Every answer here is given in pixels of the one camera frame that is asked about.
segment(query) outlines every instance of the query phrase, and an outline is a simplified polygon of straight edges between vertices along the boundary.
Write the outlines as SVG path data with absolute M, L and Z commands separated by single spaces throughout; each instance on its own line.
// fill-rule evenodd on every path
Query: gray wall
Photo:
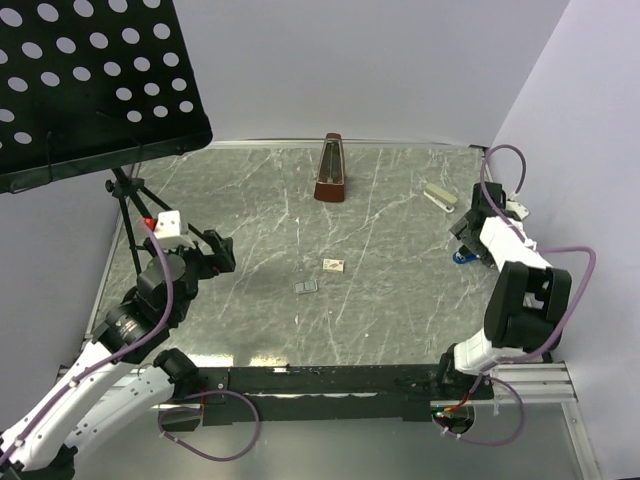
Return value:
M 518 412 L 478 410 L 469 434 L 504 438 Z M 531 406 L 525 436 L 503 448 L 466 445 L 442 438 L 432 423 L 400 420 L 269 422 L 256 447 L 229 463 L 213 463 L 159 438 L 149 412 L 113 437 L 75 480 L 539 480 L 580 479 L 560 405 Z M 186 441 L 212 455 L 232 455 L 251 438 L 251 424 L 200 428 Z
M 489 145 L 568 0 L 174 0 L 216 140 Z
M 640 476 L 640 261 L 638 126 L 640 3 L 572 0 L 495 144 L 522 148 L 528 232 L 544 245 L 587 244 L 598 265 L 566 329 L 566 359 L 606 478 Z M 513 156 L 495 176 L 511 189 Z M 582 256 L 549 257 L 576 281 Z
M 78 352 L 115 230 L 107 173 L 0 195 L 0 430 Z

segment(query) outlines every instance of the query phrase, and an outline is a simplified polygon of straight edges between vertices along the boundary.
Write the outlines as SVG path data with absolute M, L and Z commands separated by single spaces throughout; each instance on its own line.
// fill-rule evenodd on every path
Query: table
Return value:
M 238 262 L 200 282 L 162 349 L 199 366 L 437 363 L 478 331 L 497 271 L 455 264 L 448 229 L 470 205 L 481 151 L 346 143 L 347 199 L 330 204 L 313 198 L 321 146 L 249 144 L 142 164 L 146 185 L 191 223 L 233 237 Z M 423 196 L 427 182 L 458 197 L 455 212 Z M 344 260 L 344 273 L 324 273 L 324 258 Z M 317 292 L 294 293 L 308 280 Z M 134 282 L 121 232 L 98 321 Z

